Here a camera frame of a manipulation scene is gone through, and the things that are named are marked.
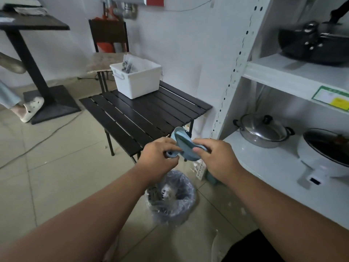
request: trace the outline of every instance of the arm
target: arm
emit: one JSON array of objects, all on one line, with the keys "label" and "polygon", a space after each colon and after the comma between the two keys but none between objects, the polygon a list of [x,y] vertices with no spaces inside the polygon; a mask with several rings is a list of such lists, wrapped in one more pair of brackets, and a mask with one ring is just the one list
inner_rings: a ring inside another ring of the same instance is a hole
[{"label": "arm", "polygon": [[210,173],[246,205],[260,230],[285,261],[349,261],[349,231],[247,172],[231,146],[212,139],[194,148]]},{"label": "arm", "polygon": [[163,137],[147,144],[131,170],[16,241],[0,261],[101,261],[146,188],[178,164],[164,157],[180,150],[175,143]]}]

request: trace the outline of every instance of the white plastic bin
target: white plastic bin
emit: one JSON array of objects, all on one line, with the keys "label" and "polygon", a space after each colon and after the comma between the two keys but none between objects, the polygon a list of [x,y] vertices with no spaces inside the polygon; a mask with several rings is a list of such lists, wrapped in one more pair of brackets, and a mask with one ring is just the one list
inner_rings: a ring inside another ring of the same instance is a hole
[{"label": "white plastic bin", "polygon": [[122,71],[123,63],[110,65],[118,91],[130,99],[154,92],[159,89],[161,65],[144,60],[151,69],[127,74]]}]

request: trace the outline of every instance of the green bordered label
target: green bordered label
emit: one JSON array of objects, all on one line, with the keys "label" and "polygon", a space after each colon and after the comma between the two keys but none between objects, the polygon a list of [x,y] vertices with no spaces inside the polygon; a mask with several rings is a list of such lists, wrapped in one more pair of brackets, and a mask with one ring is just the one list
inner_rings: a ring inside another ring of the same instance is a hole
[{"label": "green bordered label", "polygon": [[320,86],[311,98],[335,108],[349,111],[349,94],[326,86]]}]

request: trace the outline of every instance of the white metal shelf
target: white metal shelf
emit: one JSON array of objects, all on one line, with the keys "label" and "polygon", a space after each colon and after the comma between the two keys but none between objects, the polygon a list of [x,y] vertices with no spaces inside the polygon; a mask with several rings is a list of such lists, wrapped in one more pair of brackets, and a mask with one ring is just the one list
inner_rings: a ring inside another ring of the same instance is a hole
[{"label": "white metal shelf", "polygon": [[242,76],[319,104],[321,102],[313,100],[312,97],[321,86],[349,94],[348,66],[307,63],[280,54],[249,61]]},{"label": "white metal shelf", "polygon": [[311,169],[298,158],[299,136],[266,149],[246,141],[239,131],[228,136],[241,165],[275,189],[349,229],[349,180],[331,178],[316,186],[305,179]]}]

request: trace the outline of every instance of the dark pedestal table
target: dark pedestal table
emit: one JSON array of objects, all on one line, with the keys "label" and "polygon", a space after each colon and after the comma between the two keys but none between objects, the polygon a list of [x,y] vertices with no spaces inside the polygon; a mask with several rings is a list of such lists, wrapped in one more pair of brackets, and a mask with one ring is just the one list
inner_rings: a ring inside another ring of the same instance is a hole
[{"label": "dark pedestal table", "polygon": [[205,114],[211,105],[160,81],[158,91],[129,99],[118,90],[80,99],[92,116],[104,127],[111,154],[109,134],[135,163],[144,146],[168,136],[176,127],[190,122],[191,137],[194,119]]},{"label": "dark pedestal table", "polygon": [[0,30],[6,32],[7,37],[38,88],[38,90],[24,92],[24,101],[29,102],[36,96],[42,96],[45,100],[44,106],[35,114],[31,123],[36,124],[81,111],[63,85],[50,88],[47,86],[20,33],[20,30],[70,30],[69,26],[52,16],[22,16],[17,13],[0,12],[0,17],[15,19],[10,23],[0,23]]}]

